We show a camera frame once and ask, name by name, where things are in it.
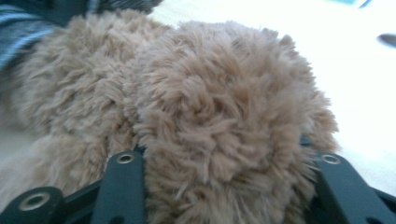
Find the black bracket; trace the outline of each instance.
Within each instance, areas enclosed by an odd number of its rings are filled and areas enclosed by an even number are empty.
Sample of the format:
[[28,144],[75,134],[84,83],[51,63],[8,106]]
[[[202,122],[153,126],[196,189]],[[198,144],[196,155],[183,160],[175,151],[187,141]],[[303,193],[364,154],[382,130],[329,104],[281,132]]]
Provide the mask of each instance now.
[[[146,223],[142,147],[112,157],[101,181],[66,198],[56,188],[29,190],[0,215],[1,224]],[[396,199],[371,189],[344,158],[318,153],[318,196],[308,224],[395,224]]]

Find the screw hole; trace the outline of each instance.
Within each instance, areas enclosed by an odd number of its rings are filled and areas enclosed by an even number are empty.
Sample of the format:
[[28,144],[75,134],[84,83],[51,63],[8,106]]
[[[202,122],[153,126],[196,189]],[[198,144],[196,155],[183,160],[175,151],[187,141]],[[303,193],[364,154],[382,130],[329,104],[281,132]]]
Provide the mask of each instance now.
[[134,160],[133,155],[121,155],[117,158],[117,162],[124,164],[124,163],[129,163]]
[[378,220],[378,219],[376,219],[374,217],[367,217],[366,218],[366,222],[368,224],[382,224],[382,221],[380,221],[380,220]]
[[110,219],[108,224],[123,224],[124,223],[124,218],[123,217],[113,217]]
[[32,194],[20,203],[20,210],[35,210],[44,205],[49,199],[50,195],[47,192],[38,192],[36,194]]
[[323,156],[321,156],[321,158],[329,164],[337,165],[337,164],[341,163],[340,159],[338,159],[332,155],[323,155]]

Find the metal ring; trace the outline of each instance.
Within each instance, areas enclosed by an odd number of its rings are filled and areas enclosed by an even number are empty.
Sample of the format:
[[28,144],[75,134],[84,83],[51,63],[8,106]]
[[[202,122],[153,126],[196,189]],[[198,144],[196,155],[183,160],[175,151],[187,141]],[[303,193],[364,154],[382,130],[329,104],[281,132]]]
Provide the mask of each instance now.
[[322,155],[321,158],[329,164],[338,165],[341,163],[340,159],[332,155]]
[[130,154],[120,155],[117,158],[117,162],[120,163],[120,164],[129,163],[129,162],[131,162],[133,160],[134,160],[134,155],[130,155]]
[[49,199],[50,195],[47,192],[38,192],[23,199],[19,208],[21,211],[35,210],[45,204]]

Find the striped fabric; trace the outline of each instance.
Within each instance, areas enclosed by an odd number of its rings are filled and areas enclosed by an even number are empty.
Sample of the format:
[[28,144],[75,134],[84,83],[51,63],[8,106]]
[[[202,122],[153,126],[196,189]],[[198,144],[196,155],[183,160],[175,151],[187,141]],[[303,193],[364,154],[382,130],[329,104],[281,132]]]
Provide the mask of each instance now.
[[54,27],[51,22],[21,8],[0,5],[0,71]]
[[[67,23],[72,16],[84,11],[101,13],[118,8],[132,8],[149,13],[162,0],[80,0],[85,2],[69,7],[68,10],[71,10],[68,11],[70,15],[64,14],[64,17],[62,17],[59,12],[64,10],[64,1],[55,1],[58,5],[54,8],[40,9],[46,12],[52,10],[52,14],[47,14],[47,17],[56,16],[57,19],[62,19],[64,23]],[[17,3],[16,1],[0,0],[0,71],[18,59],[24,49],[31,47],[36,41],[44,35],[51,33],[56,27],[56,24],[51,22],[56,21],[52,20],[53,18],[44,19],[43,17],[29,13],[29,11],[25,10],[29,9],[29,7],[24,7],[23,9],[10,5],[16,4],[16,6],[19,6]]]

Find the dog fur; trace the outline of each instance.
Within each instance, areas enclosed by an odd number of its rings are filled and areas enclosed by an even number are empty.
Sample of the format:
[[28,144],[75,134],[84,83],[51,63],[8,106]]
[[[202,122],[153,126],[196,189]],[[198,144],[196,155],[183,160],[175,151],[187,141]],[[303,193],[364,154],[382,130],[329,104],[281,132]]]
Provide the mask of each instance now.
[[11,71],[3,100],[42,137],[1,165],[0,210],[35,187],[69,195],[139,143],[148,223],[304,223],[313,155],[336,150],[337,127],[294,48],[235,22],[74,19]]

